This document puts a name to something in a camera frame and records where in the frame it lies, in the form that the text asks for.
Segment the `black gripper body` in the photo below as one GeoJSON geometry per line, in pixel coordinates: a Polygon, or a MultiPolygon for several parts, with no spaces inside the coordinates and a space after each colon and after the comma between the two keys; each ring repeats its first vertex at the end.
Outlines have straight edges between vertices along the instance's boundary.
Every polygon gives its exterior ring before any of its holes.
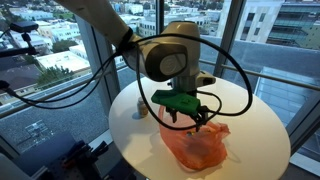
{"type": "Polygon", "coordinates": [[[201,120],[201,124],[205,125],[207,123],[206,116],[202,115],[187,115],[181,112],[177,112],[177,122],[172,122],[172,117],[170,113],[174,111],[174,109],[165,108],[165,123],[169,126],[196,126],[196,121],[201,120]]]}

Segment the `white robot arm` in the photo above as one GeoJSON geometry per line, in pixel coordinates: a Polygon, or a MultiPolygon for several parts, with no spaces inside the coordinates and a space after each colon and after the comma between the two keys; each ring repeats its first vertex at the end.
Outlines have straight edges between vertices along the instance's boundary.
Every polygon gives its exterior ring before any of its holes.
{"type": "Polygon", "coordinates": [[[197,89],[215,78],[199,68],[200,34],[190,21],[173,21],[159,35],[142,38],[113,10],[108,0],[55,0],[102,33],[137,74],[156,81],[169,81],[169,90],[158,90],[151,101],[169,111],[189,116],[194,130],[208,121],[208,109],[197,98],[197,89]]]}

